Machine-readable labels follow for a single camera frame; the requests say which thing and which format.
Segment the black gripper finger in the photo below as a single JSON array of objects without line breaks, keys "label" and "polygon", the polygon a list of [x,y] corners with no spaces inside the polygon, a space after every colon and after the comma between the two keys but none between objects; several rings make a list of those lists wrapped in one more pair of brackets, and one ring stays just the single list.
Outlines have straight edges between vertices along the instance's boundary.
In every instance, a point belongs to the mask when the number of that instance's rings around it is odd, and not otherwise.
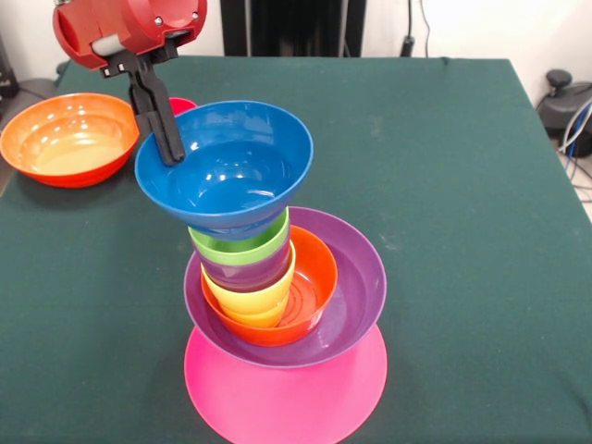
[{"label": "black gripper finger", "polygon": [[165,84],[156,76],[151,63],[139,63],[135,74],[135,80],[140,84],[157,81],[160,87],[158,93],[158,117],[160,128],[158,134],[158,151],[161,160],[166,166],[172,167],[185,158],[185,151],[179,135],[175,116],[167,95]]},{"label": "black gripper finger", "polygon": [[159,90],[157,81],[147,84],[133,82],[129,87],[129,98],[142,139],[145,141],[152,134],[155,145],[159,142],[157,134],[160,128],[157,115]]}]

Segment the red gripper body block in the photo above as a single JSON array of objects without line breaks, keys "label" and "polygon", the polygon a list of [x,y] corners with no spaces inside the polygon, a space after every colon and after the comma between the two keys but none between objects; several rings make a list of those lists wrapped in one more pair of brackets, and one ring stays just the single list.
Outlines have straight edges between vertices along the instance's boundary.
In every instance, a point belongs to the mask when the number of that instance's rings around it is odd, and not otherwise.
[{"label": "red gripper body block", "polygon": [[53,29],[73,61],[98,70],[123,51],[155,64],[176,58],[179,47],[197,39],[206,16],[207,3],[197,0],[57,1]]}]

